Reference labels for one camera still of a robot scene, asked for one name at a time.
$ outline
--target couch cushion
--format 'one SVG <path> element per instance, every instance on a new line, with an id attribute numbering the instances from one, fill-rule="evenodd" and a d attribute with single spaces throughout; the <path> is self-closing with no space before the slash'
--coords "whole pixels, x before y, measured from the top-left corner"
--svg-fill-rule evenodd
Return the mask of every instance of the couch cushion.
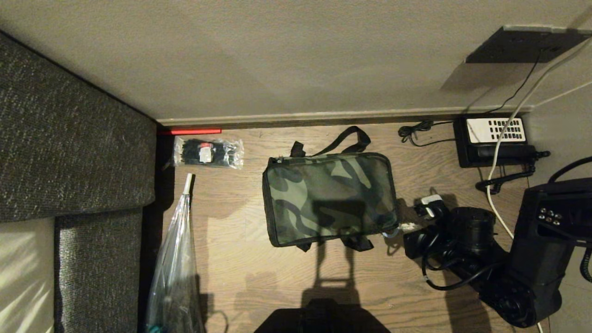
<path id="1" fill-rule="evenodd" d="M 0 33 L 0 222 L 141 207 L 156 125 Z"/>
<path id="2" fill-rule="evenodd" d="M 53 331 L 53 218 L 0 223 L 1 331 Z"/>
<path id="3" fill-rule="evenodd" d="M 136 332 L 141 221 L 141 208 L 56 218 L 56 332 Z"/>

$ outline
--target white cable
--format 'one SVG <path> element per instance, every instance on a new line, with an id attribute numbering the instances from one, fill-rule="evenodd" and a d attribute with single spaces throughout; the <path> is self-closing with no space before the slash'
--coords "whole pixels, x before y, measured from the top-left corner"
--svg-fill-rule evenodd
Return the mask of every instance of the white cable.
<path id="1" fill-rule="evenodd" d="M 508 126 L 510 125 L 510 123 L 512 122 L 512 120 L 514 120 L 514 118 L 516 117 L 516 115 L 518 114 L 518 112 L 520 111 L 520 109 L 522 108 L 522 106 L 524 105 L 524 103 L 526 103 L 526 101 L 530 98 L 530 96 L 534 93 L 534 91 L 540 86 L 540 84 L 543 82 L 543 80 L 552 71 L 556 70 L 559 66 L 565 64 L 566 62 L 570 61 L 571 59 L 573 59 L 577 55 L 579 55 L 590 44 L 591 41 L 592 41 L 592 38 L 589 38 L 577 51 L 575 51 L 571 55 L 565 57 L 563 60 L 561 60 L 561 61 L 557 62 L 556 64 L 554 64 L 553 66 L 551 66 L 547 71 L 545 71 L 543 73 L 543 75 L 540 76 L 540 78 L 535 82 L 535 84 L 528 91 L 528 93 L 524 96 L 524 98 L 522 98 L 522 100 L 520 101 L 520 103 L 518 104 L 518 106 L 516 107 L 516 109 L 514 110 L 514 112 L 510 116 L 510 118 L 508 119 L 508 121 L 506 122 L 506 125 L 501 130 L 500 138 L 497 139 L 496 151 L 493 154 L 493 164 L 491 165 L 491 171 L 489 172 L 489 176 L 487 177 L 487 180 L 491 180 L 491 178 L 493 177 L 493 172 L 496 170 L 496 166 L 497 166 L 497 155 L 500 152 L 501 140 L 503 139 L 504 134 L 505 134 L 506 130 L 508 129 Z M 512 233 L 512 231 L 510 231 L 510 228 L 508 228 L 508 226 L 506 225 L 506 223 L 504 222 L 504 220 L 501 218 L 501 216 L 500 216 L 499 212 L 497 211 L 495 205 L 493 205 L 493 200 L 491 199 L 491 186 L 490 185 L 487 185 L 487 201 L 489 201 L 489 205 L 491 206 L 491 209 L 495 213 L 497 219 L 500 221 L 501 225 L 504 227 L 504 229 L 506 230 L 506 232 L 508 233 L 508 235 L 510 235 L 510 237 L 512 239 L 514 239 L 514 234 Z M 540 333 L 543 333 L 543 328 L 541 327 L 540 323 L 537 323 L 536 325 L 539 328 L 539 332 Z"/>

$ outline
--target baseboard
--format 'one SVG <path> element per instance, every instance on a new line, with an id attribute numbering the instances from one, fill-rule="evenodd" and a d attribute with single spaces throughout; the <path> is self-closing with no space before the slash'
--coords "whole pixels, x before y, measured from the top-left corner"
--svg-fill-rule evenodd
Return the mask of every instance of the baseboard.
<path id="1" fill-rule="evenodd" d="M 523 112 L 530 111 L 531 106 L 522 108 Z M 393 123 L 408 122 L 425 119 L 454 119 L 460 114 L 480 113 L 491 107 L 475 107 L 467 110 L 461 107 L 450 108 L 415 108 L 402 110 L 381 111 L 337 111 L 318 113 L 287 113 L 266 114 L 256 116 L 227 116 L 227 117 L 199 117 L 157 119 L 169 128 L 182 127 L 219 127 L 223 129 L 254 128 L 254 127 L 287 127 L 287 126 L 315 126 L 346 123 Z M 513 107 L 504 107 L 498 113 L 514 111 Z"/>

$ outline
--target power strip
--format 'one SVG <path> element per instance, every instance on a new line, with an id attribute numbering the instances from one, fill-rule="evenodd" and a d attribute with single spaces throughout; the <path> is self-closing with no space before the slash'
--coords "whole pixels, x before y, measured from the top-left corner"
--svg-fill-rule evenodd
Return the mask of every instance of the power strip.
<path id="1" fill-rule="evenodd" d="M 466 129 L 471 143 L 497 143 L 509 118 L 476 118 L 466 120 Z M 526 133 L 522 119 L 515 118 L 504 134 L 504 142 L 526 143 Z"/>
<path id="2" fill-rule="evenodd" d="M 536 150 L 534 146 L 528 145 L 522 119 L 514 118 L 502 134 L 508 121 L 508 117 L 468 116 L 456 119 L 454 134 L 461 168 L 491 165 L 496 143 L 502 135 L 498 165 L 525 164 L 525 161 L 531 160 Z"/>

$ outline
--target bag strap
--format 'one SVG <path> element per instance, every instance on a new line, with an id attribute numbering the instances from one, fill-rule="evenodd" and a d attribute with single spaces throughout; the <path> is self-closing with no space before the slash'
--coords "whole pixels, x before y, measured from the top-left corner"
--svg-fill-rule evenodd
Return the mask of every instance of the bag strap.
<path id="1" fill-rule="evenodd" d="M 312 155 L 318 156 L 326 154 L 333 149 L 337 148 L 349 135 L 357 133 L 358 134 L 358 142 L 354 145 L 351 145 L 344 149 L 342 153 L 361 153 L 363 152 L 366 147 L 372 142 L 370 137 L 360 129 L 358 126 L 350 126 L 345 131 L 343 131 L 335 141 L 333 141 L 329 146 L 327 146 L 322 151 Z M 298 141 L 294 142 L 292 149 L 290 151 L 290 157 L 304 157 L 306 156 L 306 152 L 303 150 L 304 145 Z"/>
<path id="2" fill-rule="evenodd" d="M 299 248 L 299 249 L 301 249 L 302 251 L 306 252 L 306 251 L 310 250 L 310 246 L 312 244 L 313 243 L 298 244 L 298 245 L 296 245 L 296 247 Z"/>
<path id="3" fill-rule="evenodd" d="M 341 241 L 348 248 L 354 249 L 358 252 L 364 252 L 374 248 L 372 242 L 364 235 L 342 237 Z"/>

